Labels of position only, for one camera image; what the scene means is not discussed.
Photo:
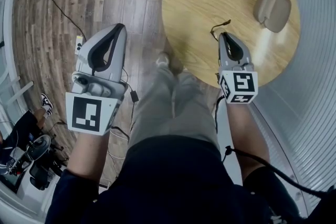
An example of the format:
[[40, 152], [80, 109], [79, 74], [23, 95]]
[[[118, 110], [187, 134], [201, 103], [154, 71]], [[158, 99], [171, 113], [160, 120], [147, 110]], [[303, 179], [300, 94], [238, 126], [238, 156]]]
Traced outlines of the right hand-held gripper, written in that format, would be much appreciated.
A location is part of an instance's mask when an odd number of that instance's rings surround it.
[[219, 85], [228, 104], [249, 104], [258, 94], [258, 73], [254, 71], [248, 47], [232, 33], [218, 38]]

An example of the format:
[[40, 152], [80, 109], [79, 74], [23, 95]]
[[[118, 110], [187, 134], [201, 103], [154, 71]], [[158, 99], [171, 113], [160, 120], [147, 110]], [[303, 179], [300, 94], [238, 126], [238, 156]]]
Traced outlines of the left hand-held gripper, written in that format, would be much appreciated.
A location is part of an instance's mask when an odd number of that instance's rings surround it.
[[112, 127], [128, 89], [119, 82], [126, 43], [126, 27], [117, 23], [99, 31], [81, 47], [78, 71], [72, 74], [72, 89], [66, 93], [69, 130], [103, 136]]

